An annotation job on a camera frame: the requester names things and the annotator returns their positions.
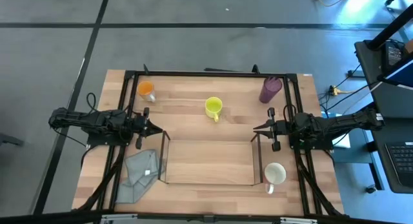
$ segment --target orange cup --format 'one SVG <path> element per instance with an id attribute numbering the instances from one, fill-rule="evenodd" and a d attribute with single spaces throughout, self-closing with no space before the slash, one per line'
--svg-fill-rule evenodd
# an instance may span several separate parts
<path id="1" fill-rule="evenodd" d="M 155 102 L 154 84 L 150 81 L 142 81 L 137 86 L 137 93 L 145 100 Z"/>

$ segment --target wooden tabletop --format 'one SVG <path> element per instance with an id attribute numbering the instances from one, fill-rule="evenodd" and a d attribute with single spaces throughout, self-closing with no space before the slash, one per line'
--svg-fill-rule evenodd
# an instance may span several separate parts
<path id="1" fill-rule="evenodd" d="M 99 100 L 99 110 L 116 109 L 121 93 L 124 70 L 109 70 Z M 279 136 L 281 150 L 273 152 L 271 141 L 261 137 L 262 167 L 277 162 L 287 172 L 284 183 L 275 187 L 273 194 L 265 192 L 264 184 L 249 185 L 254 175 L 250 141 L 253 127 L 267 119 L 267 109 L 274 107 L 275 118 L 283 119 L 286 105 L 285 91 L 281 89 L 268 103 L 258 101 L 263 78 L 240 77 L 181 77 L 140 76 L 139 82 L 153 82 L 156 102 L 149 103 L 136 96 L 134 111 L 149 107 L 149 118 L 155 125 L 168 132 L 169 144 L 166 184 L 156 181 L 149 191 L 134 204 L 117 204 L 116 211 L 173 214 L 244 214 L 244 215 L 303 215 L 297 168 L 288 139 Z M 303 109 L 320 116 L 317 93 L 311 75 L 298 75 Z M 128 84 L 126 97 L 131 93 Z M 218 123 L 205 115 L 205 99 L 219 97 L 223 110 Z M 161 134 L 143 140 L 141 150 L 155 149 L 159 155 Z M 132 144 L 125 157 L 139 152 Z M 105 167 L 107 146 L 100 146 L 88 153 L 83 164 L 73 208 L 81 206 L 100 183 Z M 323 151 L 312 151 L 317 183 L 328 200 L 343 212 L 341 198 L 331 159 Z M 121 181 L 127 177 L 123 165 Z M 108 186 L 105 205 L 108 206 Z M 307 185 L 310 210 L 314 202 Z"/>

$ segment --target purple tumbler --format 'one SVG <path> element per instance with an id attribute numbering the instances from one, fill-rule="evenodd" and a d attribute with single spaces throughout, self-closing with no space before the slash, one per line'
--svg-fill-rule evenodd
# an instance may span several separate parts
<path id="1" fill-rule="evenodd" d="M 281 90 L 283 83 L 275 77 L 268 77 L 264 80 L 263 88 L 259 94 L 259 100 L 262 103 L 268 103 Z"/>

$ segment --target keyboard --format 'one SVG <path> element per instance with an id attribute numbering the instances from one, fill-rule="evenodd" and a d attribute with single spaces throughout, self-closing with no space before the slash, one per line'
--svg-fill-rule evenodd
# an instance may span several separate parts
<path id="1" fill-rule="evenodd" d="M 399 182 L 413 187 L 413 143 L 389 143 L 386 148 Z"/>

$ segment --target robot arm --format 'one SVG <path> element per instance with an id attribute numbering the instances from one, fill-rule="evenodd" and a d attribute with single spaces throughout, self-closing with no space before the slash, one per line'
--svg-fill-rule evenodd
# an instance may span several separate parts
<path id="1" fill-rule="evenodd" d="M 49 125 L 53 129 L 69 126 L 81 127 L 89 137 L 87 143 L 97 145 L 128 145 L 134 134 L 139 134 L 136 148 L 141 148 L 142 137 L 162 132 L 162 129 L 149 120 L 149 108 L 143 115 L 136 113 L 129 118 L 123 110 L 93 111 L 89 113 L 68 111 L 58 108 L 53 111 Z"/>
<path id="2" fill-rule="evenodd" d="M 275 121 L 274 108 L 268 110 L 268 121 L 254 128 L 255 133 L 273 139 L 272 150 L 280 150 L 278 135 L 290 136 L 290 144 L 300 149 L 332 150 L 331 141 L 354 128 L 364 130 L 380 130 L 384 126 L 381 114 L 374 109 L 365 109 L 354 114 L 323 118 L 312 114 L 298 113 L 293 121 Z M 268 128 L 269 131 L 257 130 Z"/>

